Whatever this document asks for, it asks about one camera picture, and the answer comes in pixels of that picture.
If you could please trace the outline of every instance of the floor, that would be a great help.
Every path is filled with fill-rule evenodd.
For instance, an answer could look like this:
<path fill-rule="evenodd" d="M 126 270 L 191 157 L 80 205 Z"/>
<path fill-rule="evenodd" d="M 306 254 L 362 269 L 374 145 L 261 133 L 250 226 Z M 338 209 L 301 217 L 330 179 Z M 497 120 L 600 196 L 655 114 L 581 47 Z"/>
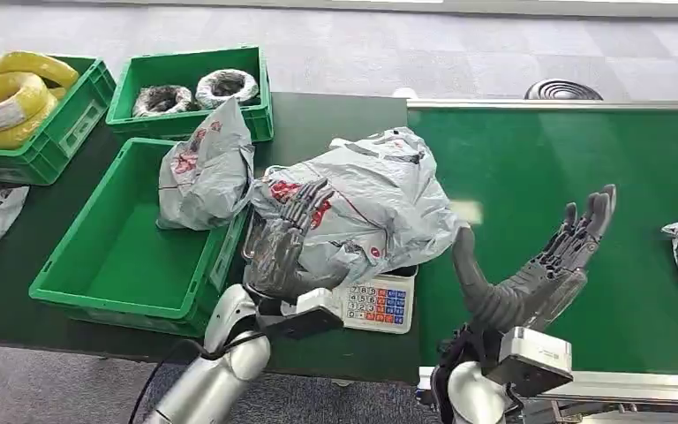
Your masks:
<path fill-rule="evenodd" d="M 678 22 L 457 17 L 353 11 L 0 5 L 0 53 L 104 58 L 257 43 L 275 91 L 521 98 L 566 78 L 606 100 L 678 100 Z M 149 364 L 0 348 L 0 424 L 126 422 Z M 166 367 L 150 405 L 175 380 Z M 265 375 L 232 422 L 421 423 L 413 389 L 340 388 L 327 379 Z"/>

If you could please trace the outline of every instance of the yellow cable coil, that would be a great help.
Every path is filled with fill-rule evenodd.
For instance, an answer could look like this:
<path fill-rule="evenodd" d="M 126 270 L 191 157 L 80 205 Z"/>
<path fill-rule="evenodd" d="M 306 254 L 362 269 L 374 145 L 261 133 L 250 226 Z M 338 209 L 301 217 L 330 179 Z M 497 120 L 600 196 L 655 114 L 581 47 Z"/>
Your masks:
<path fill-rule="evenodd" d="M 79 73 L 65 62 L 31 51 L 13 51 L 0 57 L 0 73 L 32 72 L 69 89 Z"/>
<path fill-rule="evenodd" d="M 56 108 L 58 100 L 54 95 L 48 95 L 48 101 L 41 111 L 30 117 L 27 121 L 0 132 L 0 148 L 12 150 L 21 147 L 33 132 L 40 126 L 43 119 L 50 115 Z"/>
<path fill-rule="evenodd" d="M 33 73 L 0 75 L 0 132 L 26 121 L 45 108 L 49 92 Z"/>
<path fill-rule="evenodd" d="M 63 87 L 58 87 L 58 88 L 50 88 L 48 91 L 56 97 L 59 101 L 64 98 L 66 95 L 66 89 Z"/>

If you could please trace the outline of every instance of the silver robotic arm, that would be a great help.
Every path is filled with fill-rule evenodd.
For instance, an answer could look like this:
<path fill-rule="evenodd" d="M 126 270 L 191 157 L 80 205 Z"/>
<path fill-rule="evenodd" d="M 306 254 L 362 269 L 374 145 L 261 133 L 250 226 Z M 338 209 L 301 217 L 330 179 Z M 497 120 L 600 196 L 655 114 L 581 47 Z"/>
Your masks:
<path fill-rule="evenodd" d="M 445 424 L 503 422 L 518 396 L 572 380 L 570 343 L 540 333 L 586 284 L 584 267 L 599 248 L 616 203 L 614 185 L 592 193 L 578 218 L 575 203 L 536 256 L 490 285 L 474 257 L 474 234 L 461 228 L 453 246 L 456 275 L 471 322 L 455 333 L 431 377 Z"/>
<path fill-rule="evenodd" d="M 209 319 L 204 336 L 209 354 L 184 371 L 146 424 L 225 422 L 231 407 L 268 363 L 271 348 L 266 335 L 301 338 L 342 326 L 337 315 L 316 302 L 313 291 L 325 290 L 323 283 L 303 278 L 298 265 L 311 216 L 333 194 L 326 186 L 325 178 L 303 185 L 284 203 L 280 217 L 268 223 L 255 242 L 256 254 L 243 284 L 222 294 Z M 297 303 L 298 313 L 281 316 L 283 300 Z"/>

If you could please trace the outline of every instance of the empty green crate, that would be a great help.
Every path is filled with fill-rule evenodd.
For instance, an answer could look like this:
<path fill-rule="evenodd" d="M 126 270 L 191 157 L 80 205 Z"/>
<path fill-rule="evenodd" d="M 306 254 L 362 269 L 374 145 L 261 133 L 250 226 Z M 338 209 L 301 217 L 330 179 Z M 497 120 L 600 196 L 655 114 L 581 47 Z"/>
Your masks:
<path fill-rule="evenodd" d="M 204 334 L 224 290 L 245 211 L 211 231 L 160 230 L 165 140 L 128 140 L 30 286 L 73 319 Z"/>
<path fill-rule="evenodd" d="M 211 110 L 197 110 L 158 117 L 132 117 L 133 104 L 143 87 L 178 85 L 192 95 L 201 77 L 219 69 L 238 69 L 250 73 L 259 84 L 260 103 L 241 106 L 243 118 L 254 142 L 274 138 L 271 92 L 266 59 L 260 49 L 244 46 L 237 49 L 199 51 L 170 55 L 133 57 L 118 81 L 110 104 L 107 124 L 122 140 L 147 137 L 162 140 L 186 140 Z"/>
<path fill-rule="evenodd" d="M 38 186 L 55 183 L 108 110 L 116 82 L 101 59 L 53 57 L 74 68 L 79 79 L 25 144 L 0 150 L 0 181 Z"/>

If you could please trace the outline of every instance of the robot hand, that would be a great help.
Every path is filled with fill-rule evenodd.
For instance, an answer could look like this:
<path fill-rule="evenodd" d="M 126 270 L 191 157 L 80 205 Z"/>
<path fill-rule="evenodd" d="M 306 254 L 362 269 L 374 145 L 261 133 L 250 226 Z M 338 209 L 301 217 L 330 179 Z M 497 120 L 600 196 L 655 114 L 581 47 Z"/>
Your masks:
<path fill-rule="evenodd" d="M 327 184 L 321 178 L 303 185 L 282 205 L 280 216 L 267 222 L 253 248 L 245 275 L 246 287 L 267 298 L 294 304 L 301 294 L 316 288 L 333 289 L 342 282 L 347 269 L 313 278 L 298 264 L 313 214 L 334 195 L 333 190 L 326 188 Z"/>
<path fill-rule="evenodd" d="M 472 324 L 500 332 L 549 325 L 584 287 L 583 268 L 599 248 L 616 199 L 614 185 L 605 185 L 589 195 L 580 219 L 576 204 L 566 205 L 561 226 L 542 251 L 496 286 L 487 282 L 474 257 L 474 233 L 461 228 L 453 246 L 454 266 Z"/>

